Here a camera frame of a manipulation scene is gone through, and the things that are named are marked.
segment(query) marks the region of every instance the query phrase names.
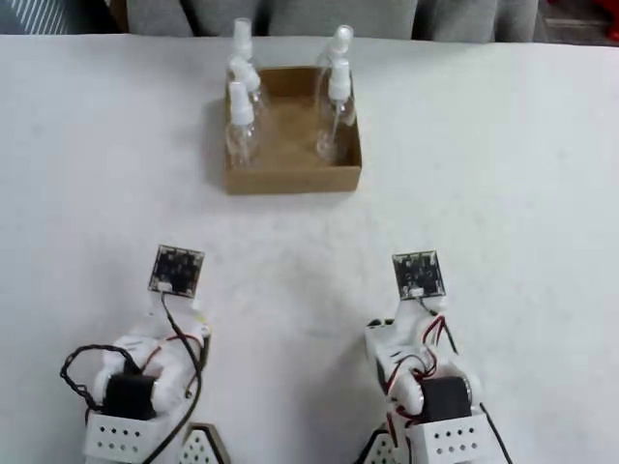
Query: cardboard box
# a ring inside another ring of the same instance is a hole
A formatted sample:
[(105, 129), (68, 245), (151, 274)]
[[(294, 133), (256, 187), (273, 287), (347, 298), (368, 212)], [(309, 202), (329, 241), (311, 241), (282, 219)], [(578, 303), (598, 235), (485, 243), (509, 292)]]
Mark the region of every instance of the cardboard box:
[[(256, 166), (237, 167), (225, 153), (225, 188), (231, 194), (350, 191), (361, 175), (361, 144), (357, 121), (347, 157), (337, 164), (316, 154), (318, 118), (313, 104), (317, 69), (276, 68), (260, 71), (271, 97), (278, 137), (260, 147)], [(226, 123), (229, 121), (226, 89)]]

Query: white 3d-printed part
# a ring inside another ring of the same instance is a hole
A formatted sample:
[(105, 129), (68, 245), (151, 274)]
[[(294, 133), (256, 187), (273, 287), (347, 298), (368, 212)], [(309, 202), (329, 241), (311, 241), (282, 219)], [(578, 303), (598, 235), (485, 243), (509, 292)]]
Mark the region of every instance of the white 3d-printed part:
[(455, 464), (496, 453), (485, 414), (413, 425), (410, 436), (416, 464)]
[(394, 442), (389, 433), (376, 435), (364, 464), (398, 464), (394, 456)]
[(185, 441), (179, 462), (181, 464), (220, 464), (203, 430), (192, 431)]
[(109, 461), (142, 462), (162, 438), (160, 420), (131, 420), (91, 414), (88, 419), (87, 456)]

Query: white spray nozzle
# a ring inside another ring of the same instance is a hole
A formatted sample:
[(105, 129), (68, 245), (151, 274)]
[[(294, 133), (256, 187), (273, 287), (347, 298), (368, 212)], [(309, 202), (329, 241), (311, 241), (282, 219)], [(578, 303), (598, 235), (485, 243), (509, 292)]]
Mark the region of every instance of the white spray nozzle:
[(354, 32), (352, 27), (342, 24), (329, 40), (329, 54), (332, 58), (343, 56), (352, 42)]
[(230, 70), (234, 73), (234, 78), (245, 84), (248, 92), (253, 92), (260, 87), (260, 76), (253, 66), (240, 56), (234, 56), (229, 63)]
[(251, 107), (248, 89), (243, 82), (230, 82), (230, 119), (234, 126), (246, 126), (253, 122), (253, 108)]
[(350, 97), (350, 65), (348, 60), (336, 60), (331, 68), (329, 79), (329, 98), (345, 101)]
[(250, 60), (253, 55), (251, 44), (251, 21), (246, 17), (237, 17), (234, 20), (234, 36), (232, 38), (234, 54), (245, 60)]

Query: circuit board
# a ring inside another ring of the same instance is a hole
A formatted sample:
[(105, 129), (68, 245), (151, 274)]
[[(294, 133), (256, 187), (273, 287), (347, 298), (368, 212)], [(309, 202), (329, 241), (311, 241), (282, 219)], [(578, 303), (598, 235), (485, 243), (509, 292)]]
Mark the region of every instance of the circuit board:
[(401, 300), (445, 295), (436, 250), (395, 254), (393, 260)]
[(157, 292), (158, 284), (166, 282), (172, 286), (172, 295), (193, 298), (203, 261), (201, 251), (159, 245), (148, 289)]

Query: table surface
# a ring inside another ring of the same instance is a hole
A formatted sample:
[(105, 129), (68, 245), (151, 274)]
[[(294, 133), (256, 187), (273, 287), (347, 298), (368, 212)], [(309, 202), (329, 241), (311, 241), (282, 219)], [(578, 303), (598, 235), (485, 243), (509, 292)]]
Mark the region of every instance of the table surface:
[(254, 197), (222, 191), (228, 53), (0, 37), (0, 460), (81, 462), (61, 363), (129, 329), (169, 244), (206, 253), (195, 419), (234, 462), (357, 456), (383, 412), (364, 325), (395, 313), (391, 255), (430, 248), (515, 462), (616, 462), (619, 49), (356, 40), (359, 189)]

